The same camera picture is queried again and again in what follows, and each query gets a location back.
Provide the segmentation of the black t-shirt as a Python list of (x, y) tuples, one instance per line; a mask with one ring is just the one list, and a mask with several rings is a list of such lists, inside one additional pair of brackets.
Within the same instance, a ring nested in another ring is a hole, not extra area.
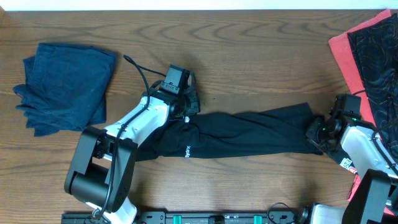
[(286, 152), (320, 155), (305, 135), (314, 119), (306, 103), (260, 113), (198, 114), (189, 122), (168, 121), (157, 128), (138, 147), (136, 159), (215, 159)]

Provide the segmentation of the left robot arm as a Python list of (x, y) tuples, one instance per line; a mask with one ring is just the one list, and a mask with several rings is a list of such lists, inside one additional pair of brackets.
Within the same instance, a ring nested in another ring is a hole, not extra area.
[(64, 189), (93, 213), (64, 213), (62, 223), (134, 223), (138, 211), (128, 194), (138, 147), (168, 120), (188, 121), (200, 112), (195, 87), (193, 72), (171, 65), (165, 79), (148, 86), (122, 119), (82, 132)]

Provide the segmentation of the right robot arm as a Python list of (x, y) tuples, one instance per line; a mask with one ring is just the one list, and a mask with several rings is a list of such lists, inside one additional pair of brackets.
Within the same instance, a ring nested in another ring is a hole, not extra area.
[(338, 95), (330, 118), (317, 118), (307, 129), (310, 143), (361, 181), (346, 208), (315, 204), (309, 223), (397, 223), (397, 162), (379, 130), (362, 120), (360, 106), (360, 97)]

